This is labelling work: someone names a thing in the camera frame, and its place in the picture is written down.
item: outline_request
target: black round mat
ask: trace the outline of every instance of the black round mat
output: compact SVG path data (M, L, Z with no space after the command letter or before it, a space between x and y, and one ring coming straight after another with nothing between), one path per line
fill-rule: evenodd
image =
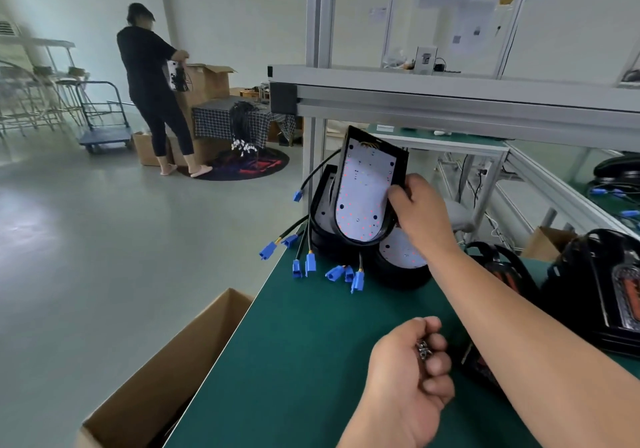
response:
M206 181L244 181L270 176L284 169L289 163L289 156L280 150L263 148L260 152L244 157L236 150L228 150L218 154L214 161L207 163L213 170L208 174L196 177ZM178 167L178 172L188 176L187 167Z

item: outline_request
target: left hand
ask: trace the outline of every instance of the left hand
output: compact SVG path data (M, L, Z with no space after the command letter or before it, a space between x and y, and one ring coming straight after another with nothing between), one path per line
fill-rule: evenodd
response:
M441 327L437 317L409 320L382 337L371 352L358 409L394 420L407 445L423 447L433 439L440 412L454 396L451 359L444 352L447 341L437 333ZM422 338L434 352L424 370L415 348Z

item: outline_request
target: person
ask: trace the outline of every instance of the person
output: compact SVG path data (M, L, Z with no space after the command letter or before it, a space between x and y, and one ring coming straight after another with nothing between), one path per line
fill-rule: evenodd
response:
M129 25L118 32L118 48L127 70L129 96L151 130L151 142L160 163L160 174L167 176L176 169L166 157L165 123L178 139L191 177L210 172L211 167L196 163L187 121L163 71L167 61L184 63L189 53L174 49L153 32L154 15L141 3L129 6L127 22Z
M409 175L388 198L520 418L545 448L640 445L640 380L479 266L458 246L439 194ZM423 447L454 396L436 317L376 343L361 400L339 448ZM418 361L415 344L434 351Z

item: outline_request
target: black hair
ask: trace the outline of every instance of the black hair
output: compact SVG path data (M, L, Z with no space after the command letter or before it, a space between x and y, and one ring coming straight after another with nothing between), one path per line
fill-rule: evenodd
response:
M132 3L129 6L129 13L127 13L127 22L130 25L135 25L136 20L140 17L151 19L153 20L153 22L156 21L154 15L151 13L151 11L149 11L147 7L145 7L141 3Z

